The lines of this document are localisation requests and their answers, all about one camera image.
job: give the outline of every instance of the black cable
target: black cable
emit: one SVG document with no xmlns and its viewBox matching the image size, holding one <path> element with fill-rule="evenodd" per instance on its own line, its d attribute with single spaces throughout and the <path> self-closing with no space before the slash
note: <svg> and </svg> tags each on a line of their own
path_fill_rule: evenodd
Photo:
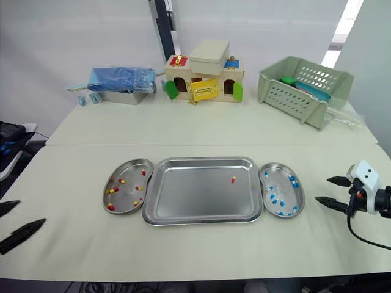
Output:
<svg viewBox="0 0 391 293">
<path fill-rule="evenodd" d="M 367 243 L 367 244 L 371 244 L 371 245 L 374 245 L 374 246 L 377 246 L 377 247 L 381 247 L 381 248 L 384 248 L 384 249 L 391 250 L 391 247 L 389 247 L 389 246 L 385 246 L 385 245 L 378 244 L 378 243 L 375 243 L 375 242 L 366 240 L 366 239 L 364 239 L 364 238 L 361 238 L 360 236 L 358 236 L 358 235 L 352 230 L 352 227 L 351 227 L 351 225 L 350 225 L 350 218 L 351 218 L 351 214 L 352 214 L 352 210 L 353 210 L 353 201 L 354 201 L 355 197 L 356 197 L 355 195 L 350 196 L 350 202 L 349 202 L 349 206 L 348 206 L 348 212 L 346 213 L 346 214 L 348 215 L 348 228 L 349 228 L 350 233 L 352 233 L 352 235 L 353 235 L 354 237 L 356 237 L 358 240 L 361 240 L 362 242 L 365 242 L 365 243 Z"/>
<path fill-rule="evenodd" d="M 138 285 L 139 285 L 139 283 L 134 284 L 131 293 L 134 293 L 136 291 L 136 288 L 138 287 Z"/>
<path fill-rule="evenodd" d="M 47 136 L 44 136 L 43 134 L 41 134 L 41 133 L 39 133 L 39 132 L 34 132 L 35 134 L 39 134 L 40 136 L 43 136 L 43 137 L 45 137 L 45 138 L 47 138 L 47 139 L 49 139 L 49 137 L 47 137 Z"/>
<path fill-rule="evenodd" d="M 79 293 L 83 292 L 83 286 L 84 286 L 84 282 L 81 282 L 80 287 L 79 287 Z"/>
<path fill-rule="evenodd" d="M 74 282 L 71 282 L 71 283 L 69 284 L 68 288 L 66 288 L 66 290 L 64 291 L 64 293 L 67 293 L 67 292 L 68 292 L 69 288 L 71 288 L 71 286 L 73 285 L 73 283 L 74 283 Z"/>
</svg>

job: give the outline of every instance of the blue item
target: blue item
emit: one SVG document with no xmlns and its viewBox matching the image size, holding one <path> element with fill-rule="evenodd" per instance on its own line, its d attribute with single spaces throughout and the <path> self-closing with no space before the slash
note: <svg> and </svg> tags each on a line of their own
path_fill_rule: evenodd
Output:
<svg viewBox="0 0 391 293">
<path fill-rule="evenodd" d="M 306 92 L 310 92 L 311 95 L 313 95 L 318 101 L 327 102 L 328 100 L 330 100 L 330 95 L 328 93 L 322 92 L 321 90 L 318 90 L 314 87 L 310 87 L 303 82 L 296 81 L 296 88 L 305 90 Z"/>
<path fill-rule="evenodd" d="M 143 93 L 152 93 L 155 87 L 155 71 L 139 67 L 94 68 L 87 86 L 93 92 Z"/>
<path fill-rule="evenodd" d="M 86 97 L 85 96 L 78 96 L 79 99 L 79 105 L 84 107 L 86 105 Z"/>
<path fill-rule="evenodd" d="M 94 104 L 99 104 L 100 102 L 102 102 L 102 98 L 98 93 L 90 93 L 89 96 Z"/>
<path fill-rule="evenodd" d="M 239 68 L 239 60 L 236 59 L 235 61 L 230 61 L 229 59 L 226 61 L 224 68 L 233 67 L 233 68 Z"/>
</svg>

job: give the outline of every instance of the green plastic basket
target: green plastic basket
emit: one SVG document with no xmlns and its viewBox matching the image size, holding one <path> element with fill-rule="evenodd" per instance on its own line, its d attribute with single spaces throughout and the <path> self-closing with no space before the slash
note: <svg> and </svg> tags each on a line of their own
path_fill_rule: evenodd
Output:
<svg viewBox="0 0 391 293">
<path fill-rule="evenodd" d="M 318 101 L 302 90 L 278 80 L 291 76 L 297 81 L 327 93 L 329 101 Z M 259 76 L 258 99 L 320 130 L 327 124 L 327 108 L 341 109 L 349 98 L 353 75 L 334 70 L 303 58 L 287 57 L 262 70 Z"/>
</svg>

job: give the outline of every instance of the metal container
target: metal container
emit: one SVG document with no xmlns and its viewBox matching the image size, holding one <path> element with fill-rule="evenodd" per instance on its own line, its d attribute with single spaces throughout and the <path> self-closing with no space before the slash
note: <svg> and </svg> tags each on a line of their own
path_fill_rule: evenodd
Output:
<svg viewBox="0 0 391 293">
<path fill-rule="evenodd" d="M 148 95 L 148 93 L 100 92 L 99 95 L 103 101 L 136 106 Z"/>
<path fill-rule="evenodd" d="M 292 218 L 301 213 L 304 208 L 304 191 L 292 169 L 279 163 L 269 163 L 262 166 L 259 178 L 262 182 L 263 204 L 269 212 L 281 218 Z"/>
<path fill-rule="evenodd" d="M 104 210 L 111 214 L 126 214 L 140 209 L 152 172 L 153 165 L 146 159 L 135 159 L 119 166 L 104 187 Z"/>
<path fill-rule="evenodd" d="M 263 210 L 257 170 L 246 157 L 163 160 L 142 216 L 151 225 L 254 221 Z"/>
</svg>

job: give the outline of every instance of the floor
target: floor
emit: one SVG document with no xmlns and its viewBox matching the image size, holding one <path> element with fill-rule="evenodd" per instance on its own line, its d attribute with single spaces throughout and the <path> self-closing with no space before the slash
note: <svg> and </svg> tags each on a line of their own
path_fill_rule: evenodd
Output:
<svg viewBox="0 0 391 293">
<path fill-rule="evenodd" d="M 37 151 L 44 145 L 44 141 L 34 141 L 29 144 Z M 32 156 L 24 153 L 10 176 L 0 183 L 0 199 L 7 192 L 9 187 L 22 173 L 24 168 L 30 163 Z M 345 284 L 344 287 L 335 289 L 333 292 L 373 292 L 391 293 L 391 272 L 377 273 L 370 275 L 356 276 L 333 276 L 314 278 L 278 278 L 264 280 L 224 280 L 224 281 L 192 281 L 177 283 L 123 283 L 98 285 L 80 282 L 56 282 L 56 281 L 32 281 L 32 280 L 10 280 L 0 278 L 0 292 L 6 293 L 236 293 L 243 292 L 246 283 L 264 282 L 270 293 L 316 293 L 329 287 L 332 284 Z M 366 286 L 377 286 L 376 289 L 361 290 Z"/>
</svg>

